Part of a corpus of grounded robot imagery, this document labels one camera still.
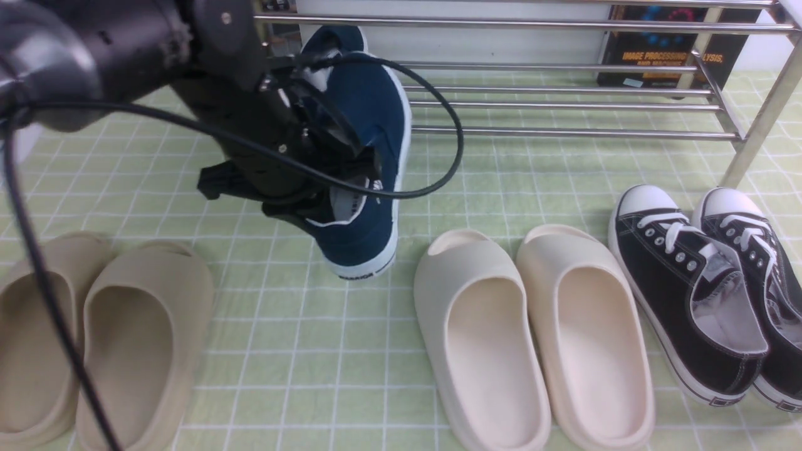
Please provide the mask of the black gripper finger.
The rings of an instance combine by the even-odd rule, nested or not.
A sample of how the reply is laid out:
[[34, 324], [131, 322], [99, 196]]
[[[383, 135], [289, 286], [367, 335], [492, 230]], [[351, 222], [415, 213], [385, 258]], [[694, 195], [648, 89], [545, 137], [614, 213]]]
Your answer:
[[311, 237], [336, 235], [329, 197], [305, 198], [300, 202], [286, 205], [263, 202], [261, 210], [267, 217], [295, 226]]

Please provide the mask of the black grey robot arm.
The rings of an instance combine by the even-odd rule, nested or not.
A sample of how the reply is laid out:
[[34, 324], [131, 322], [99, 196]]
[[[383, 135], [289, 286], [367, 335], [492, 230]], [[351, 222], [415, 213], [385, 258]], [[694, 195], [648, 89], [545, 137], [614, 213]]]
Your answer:
[[3, 1], [2, 119], [76, 132], [169, 86], [226, 156], [201, 170], [204, 197], [298, 223], [379, 177], [355, 121], [301, 79], [318, 60], [269, 59], [251, 1]]

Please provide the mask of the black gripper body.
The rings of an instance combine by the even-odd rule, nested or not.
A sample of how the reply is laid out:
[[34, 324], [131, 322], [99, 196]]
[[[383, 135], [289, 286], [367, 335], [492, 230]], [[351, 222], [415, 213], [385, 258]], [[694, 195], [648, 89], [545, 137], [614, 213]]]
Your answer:
[[214, 129], [226, 156], [201, 172], [204, 196], [286, 205], [323, 197], [338, 188], [332, 179], [378, 174], [375, 152], [326, 96], [329, 73], [301, 67], [214, 73], [193, 65], [175, 77], [175, 93], [201, 125]]

